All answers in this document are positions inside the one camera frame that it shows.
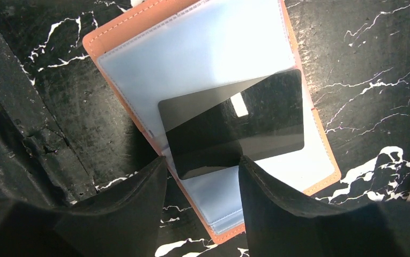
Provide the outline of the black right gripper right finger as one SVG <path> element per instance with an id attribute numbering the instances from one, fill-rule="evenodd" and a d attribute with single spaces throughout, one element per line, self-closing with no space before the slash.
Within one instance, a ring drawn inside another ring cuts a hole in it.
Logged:
<path id="1" fill-rule="evenodd" d="M 246 156 L 238 178 L 251 256 L 410 256 L 410 201 L 330 205 Z"/>

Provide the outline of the single black VIP card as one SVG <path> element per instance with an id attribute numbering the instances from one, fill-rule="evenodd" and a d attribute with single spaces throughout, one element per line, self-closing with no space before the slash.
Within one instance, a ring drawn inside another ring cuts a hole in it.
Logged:
<path id="1" fill-rule="evenodd" d="M 298 69 L 165 99 L 158 109 L 180 179 L 304 147 Z"/>

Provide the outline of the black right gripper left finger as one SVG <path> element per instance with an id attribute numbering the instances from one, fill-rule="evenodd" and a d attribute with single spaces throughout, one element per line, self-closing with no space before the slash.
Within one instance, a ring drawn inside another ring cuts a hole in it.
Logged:
<path id="1" fill-rule="evenodd" d="M 0 199 L 0 256 L 153 256 L 167 187 L 158 157 L 71 207 Z"/>

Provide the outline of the brown leather card holder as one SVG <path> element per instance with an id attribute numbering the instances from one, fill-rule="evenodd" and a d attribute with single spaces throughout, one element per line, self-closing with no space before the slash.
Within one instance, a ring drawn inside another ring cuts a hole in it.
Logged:
<path id="1" fill-rule="evenodd" d="M 341 172 L 310 97 L 283 1 L 145 1 L 85 35 L 83 46 L 147 141 L 165 156 L 215 243 L 245 229 L 238 164 L 180 179 L 160 101 L 298 69 L 304 147 L 253 161 L 305 195 L 339 181 Z"/>

